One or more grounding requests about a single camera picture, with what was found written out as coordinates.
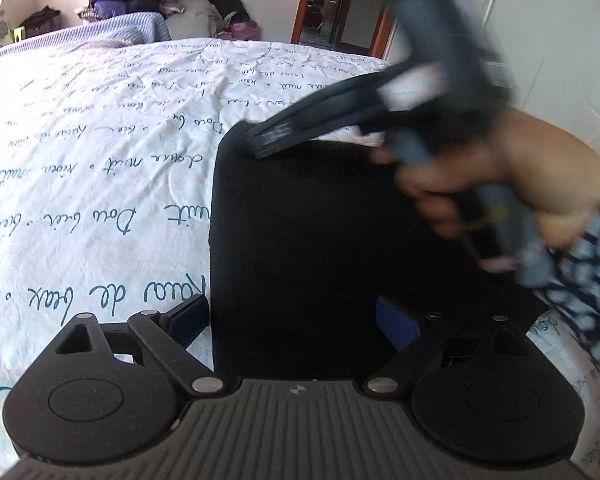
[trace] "silver screw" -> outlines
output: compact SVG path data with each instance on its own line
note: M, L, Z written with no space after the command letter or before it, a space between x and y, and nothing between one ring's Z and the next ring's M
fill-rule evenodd
M366 387L376 394L392 394L398 389L398 383L391 377L374 377Z
M199 394L216 394L224 388L224 383L217 377L198 377L191 387Z

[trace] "person's hand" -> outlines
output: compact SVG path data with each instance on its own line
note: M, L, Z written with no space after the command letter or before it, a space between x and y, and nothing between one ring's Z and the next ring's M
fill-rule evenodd
M396 162L386 149L372 152L378 164ZM398 187L442 237L461 235L454 202L433 193L471 189L506 180L533 207L548 247L568 249L600 208L600 156L567 132L524 112L508 109L485 140L451 148L427 164L400 166Z

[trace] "gray ribbed surface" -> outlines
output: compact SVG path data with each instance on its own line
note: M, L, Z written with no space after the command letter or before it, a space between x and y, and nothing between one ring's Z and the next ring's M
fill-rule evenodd
M21 460L5 480L582 480L570 463L532 472L467 465L428 444L394 402L349 382L244 381L199 400L141 456L74 469Z

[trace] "black and white patterned sleeve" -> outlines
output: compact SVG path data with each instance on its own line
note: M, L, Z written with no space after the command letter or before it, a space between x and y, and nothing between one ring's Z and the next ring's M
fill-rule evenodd
M561 314L600 371L600 212L538 295Z

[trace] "white bed sheet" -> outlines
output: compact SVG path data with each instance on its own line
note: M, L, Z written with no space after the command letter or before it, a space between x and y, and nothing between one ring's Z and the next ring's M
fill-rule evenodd
M214 160L233 124L384 65L221 40L1 59L0 411L75 314L124 321L209 294ZM581 393L587 425L573 460L600 478L600 377L550 319L530 337ZM190 351L211 366L210 333ZM0 412L0 473L15 460Z

